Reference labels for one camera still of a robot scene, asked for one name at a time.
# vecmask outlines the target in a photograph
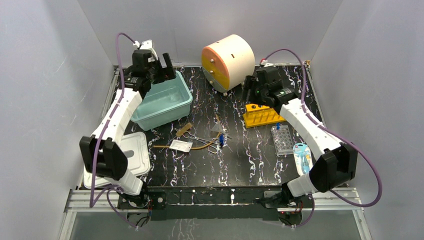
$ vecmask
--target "teal plastic tub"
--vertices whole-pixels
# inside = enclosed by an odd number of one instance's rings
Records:
[[[193,96],[176,71],[176,78],[152,84],[141,104],[132,114],[131,121],[144,131],[178,120],[190,114]]]

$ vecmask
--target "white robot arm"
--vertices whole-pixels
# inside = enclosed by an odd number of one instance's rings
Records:
[[[315,192],[325,193],[355,177],[358,152],[315,125],[304,113],[302,102],[293,88],[284,88],[278,70],[272,64],[247,76],[244,98],[251,103],[272,107],[289,122],[304,139],[317,159],[309,173],[282,184],[278,196],[286,204]]]
[[[120,148],[121,140],[131,116],[142,103],[151,85],[174,79],[176,72],[168,53],[163,54],[166,67],[162,67],[151,40],[144,41],[141,45],[136,41],[134,45],[137,49],[132,54],[132,66],[125,74],[129,77],[128,80],[117,90],[106,117],[91,136],[81,138],[79,147],[85,169],[93,173],[95,146],[101,141],[97,150],[95,175],[120,186],[132,202],[137,204],[137,199],[140,199],[141,204],[144,204],[141,192],[146,184],[128,169],[128,159]]]

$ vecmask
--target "yellow rack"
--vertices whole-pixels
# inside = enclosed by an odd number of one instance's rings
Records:
[[[246,105],[246,113],[243,114],[243,119],[246,124],[246,128],[276,124],[285,121],[285,119],[273,108],[257,104]]]

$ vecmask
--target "white enclosure wall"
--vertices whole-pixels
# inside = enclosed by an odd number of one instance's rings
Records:
[[[78,0],[107,56],[117,65],[117,32],[152,39],[157,53],[174,63],[200,65],[202,48],[231,34],[244,38],[256,62],[275,49],[290,48],[304,60],[317,50],[342,0]],[[121,41],[123,56],[132,46]],[[122,58],[131,65],[130,57]],[[290,54],[273,62],[295,62]]]
[[[58,237],[112,72],[76,0],[0,3],[0,239]]]
[[[424,2],[345,0],[311,62],[327,126],[363,149],[383,182],[365,209],[374,239],[423,239]],[[358,160],[363,203],[377,194]]]

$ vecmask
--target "white plastic container lid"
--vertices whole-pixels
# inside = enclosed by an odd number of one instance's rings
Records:
[[[147,148],[146,135],[143,132],[135,132],[122,137],[120,149],[128,158],[128,169],[135,175],[145,175],[150,171],[149,151]],[[84,167],[84,186],[92,187],[92,175]],[[95,178],[95,187],[109,185],[110,182],[103,177]]]

